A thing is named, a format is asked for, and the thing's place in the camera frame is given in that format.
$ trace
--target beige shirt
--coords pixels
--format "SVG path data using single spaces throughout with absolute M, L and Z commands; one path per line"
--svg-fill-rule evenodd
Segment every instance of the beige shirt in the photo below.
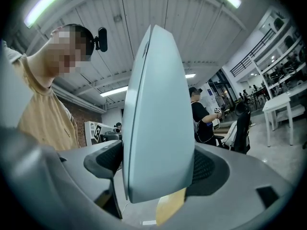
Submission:
M 34 136 L 38 142 L 53 146 L 55 150 L 78 148 L 76 122 L 53 90 L 43 87 L 35 79 L 28 66 L 26 55 L 15 60 L 13 65 L 16 73 L 34 92 L 18 128 Z

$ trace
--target black t-shirt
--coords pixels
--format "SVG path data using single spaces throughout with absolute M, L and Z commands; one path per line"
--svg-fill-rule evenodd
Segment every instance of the black t-shirt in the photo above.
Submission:
M 202 142 L 209 140 L 213 136 L 213 123 L 204 123 L 202 119 L 209 115 L 206 108 L 199 102 L 191 103 L 192 105 L 192 112 L 193 112 L 193 119 L 196 123 L 199 122 L 198 126 L 198 136 Z

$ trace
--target gray floor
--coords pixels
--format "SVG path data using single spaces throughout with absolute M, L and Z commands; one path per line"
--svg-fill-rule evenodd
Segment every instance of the gray floor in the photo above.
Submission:
M 249 131 L 249 156 L 256 157 L 267 163 L 283 178 L 295 185 L 307 161 L 307 149 L 302 144 L 307 141 L 306 119 L 294 119 L 294 144 L 289 145 L 289 127 L 283 122 L 275 131 L 271 131 L 271 146 L 267 147 L 267 133 L 264 115 L 251 118 L 255 126 Z M 125 199 L 122 172 L 118 171 L 114 177 L 115 191 L 120 210 L 123 211 L 129 202 Z M 123 221 L 129 225 L 150 229 L 153 226 L 142 226 L 143 221 L 155 220 L 155 211 L 159 199 L 139 204 L 128 203 L 123 213 Z

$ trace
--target brick wall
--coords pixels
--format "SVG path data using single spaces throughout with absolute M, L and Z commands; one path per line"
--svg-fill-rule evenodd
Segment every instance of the brick wall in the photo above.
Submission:
M 76 104 L 70 103 L 59 98 L 60 101 L 66 106 L 66 108 L 70 111 L 71 115 L 76 121 L 78 127 L 78 140 L 81 144 L 81 147 L 86 146 L 85 141 L 85 131 L 84 131 L 84 123 L 87 121 L 93 121 L 101 123 L 101 114 L 92 112 L 88 109 L 80 107 Z

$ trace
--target railing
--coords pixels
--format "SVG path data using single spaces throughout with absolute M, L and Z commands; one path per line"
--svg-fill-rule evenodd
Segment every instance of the railing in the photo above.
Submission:
M 255 57 L 255 55 L 267 45 L 267 43 L 270 41 L 270 39 L 275 35 L 276 33 L 270 29 L 266 35 L 257 43 L 257 45 L 244 57 L 243 60 L 241 60 L 234 68 L 230 70 L 232 75 L 235 77 L 240 72 L 242 72 L 244 69 L 246 69 L 251 64 L 251 57 Z

